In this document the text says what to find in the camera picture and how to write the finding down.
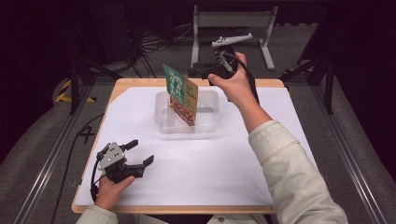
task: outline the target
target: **white sleeve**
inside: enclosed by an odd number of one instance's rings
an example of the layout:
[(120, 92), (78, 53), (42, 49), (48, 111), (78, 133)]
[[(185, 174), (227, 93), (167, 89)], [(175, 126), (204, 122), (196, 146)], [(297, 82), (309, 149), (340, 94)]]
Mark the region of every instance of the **white sleeve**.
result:
[(117, 215), (96, 205), (90, 205), (78, 219), (81, 224), (117, 224)]
[(276, 120), (249, 134), (262, 166), (279, 223), (347, 223), (318, 169), (297, 139)]

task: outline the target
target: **black cable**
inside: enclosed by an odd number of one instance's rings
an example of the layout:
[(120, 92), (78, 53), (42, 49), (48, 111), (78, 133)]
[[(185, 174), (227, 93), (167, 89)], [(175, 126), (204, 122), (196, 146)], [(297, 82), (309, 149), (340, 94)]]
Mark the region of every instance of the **black cable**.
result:
[(143, 54), (143, 59), (146, 61), (146, 64), (148, 65), (148, 68), (149, 68), (149, 71), (151, 72), (152, 75), (154, 75), (154, 77), (157, 77), (157, 76), (155, 76), (155, 73), (154, 73), (154, 71), (152, 70), (151, 65), (149, 65), (149, 60), (148, 60), (148, 58), (149, 58), (149, 56), (147, 56), (147, 54)]
[(75, 145), (75, 143), (77, 142), (78, 137), (79, 137), (85, 130), (87, 130), (88, 125), (90, 125), (94, 120), (99, 119), (100, 117), (102, 117), (104, 114), (105, 114), (105, 113), (100, 114), (100, 115), (96, 116), (95, 118), (91, 119), (90, 121), (88, 121), (88, 122), (84, 125), (84, 127), (76, 134), (76, 137), (75, 137), (75, 139), (73, 140), (73, 144), (72, 144), (72, 146), (70, 147), (69, 155), (68, 155), (68, 157), (67, 157), (66, 167), (64, 168), (64, 178), (62, 179), (61, 189), (59, 190), (58, 199), (56, 200), (55, 208), (54, 208), (54, 210), (53, 210), (52, 220), (51, 220), (51, 222), (50, 222), (51, 224), (53, 224), (54, 221), (55, 221), (56, 213), (57, 213), (57, 211), (58, 211), (59, 202), (61, 201), (62, 192), (63, 192), (63, 190), (64, 190), (64, 182), (65, 182), (65, 180), (66, 180), (67, 172), (68, 172), (68, 169), (69, 169), (69, 163), (70, 163), (70, 159), (71, 159), (71, 156), (72, 156), (72, 152), (73, 152), (74, 145)]

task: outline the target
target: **white sheet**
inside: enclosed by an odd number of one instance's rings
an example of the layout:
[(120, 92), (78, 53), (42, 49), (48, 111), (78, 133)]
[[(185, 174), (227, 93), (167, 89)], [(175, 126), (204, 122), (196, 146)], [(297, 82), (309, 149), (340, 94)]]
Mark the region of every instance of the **white sheet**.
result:
[[(239, 111), (217, 87), (219, 126), (214, 133), (163, 134), (154, 122), (155, 95), (165, 87), (130, 88), (109, 105), (97, 147), (88, 161), (75, 205), (90, 205), (96, 153), (107, 143), (138, 139), (126, 151), (128, 164), (154, 155), (143, 178), (123, 192), (118, 205), (272, 205), (262, 168), (248, 144)], [(289, 93), (285, 88), (258, 88), (261, 105), (282, 122), (315, 164)]]

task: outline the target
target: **transparent plastic bin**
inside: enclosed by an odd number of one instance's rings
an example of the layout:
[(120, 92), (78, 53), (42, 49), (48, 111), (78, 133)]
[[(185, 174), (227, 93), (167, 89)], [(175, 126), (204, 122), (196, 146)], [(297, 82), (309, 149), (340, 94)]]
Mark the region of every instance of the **transparent plastic bin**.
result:
[(160, 133), (213, 133), (219, 121), (219, 94), (216, 91), (198, 91), (195, 126), (189, 126), (169, 105), (169, 93), (158, 92), (154, 119)]

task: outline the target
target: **wooden table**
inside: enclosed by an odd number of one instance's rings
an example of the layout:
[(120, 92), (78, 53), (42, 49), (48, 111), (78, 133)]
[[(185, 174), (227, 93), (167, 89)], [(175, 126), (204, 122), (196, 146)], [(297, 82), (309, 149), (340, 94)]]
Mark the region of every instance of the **wooden table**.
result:
[[(191, 78), (195, 84), (200, 87), (209, 86), (207, 80), (200, 78)], [(117, 81), (114, 90), (109, 98), (109, 104), (112, 103), (118, 96), (127, 91), (130, 87), (165, 87), (165, 78), (121, 78)], [(283, 82), (279, 79), (256, 79), (256, 86), (258, 87), (284, 87)], [(98, 134), (92, 147), (90, 157), (93, 155), (93, 149), (98, 141), (103, 122), (106, 114), (102, 120)], [(82, 213), (86, 206), (76, 206), (73, 202), (72, 210), (75, 213)], [(116, 206), (112, 209), (115, 213), (130, 213), (130, 214), (273, 214), (275, 211), (272, 206)]]

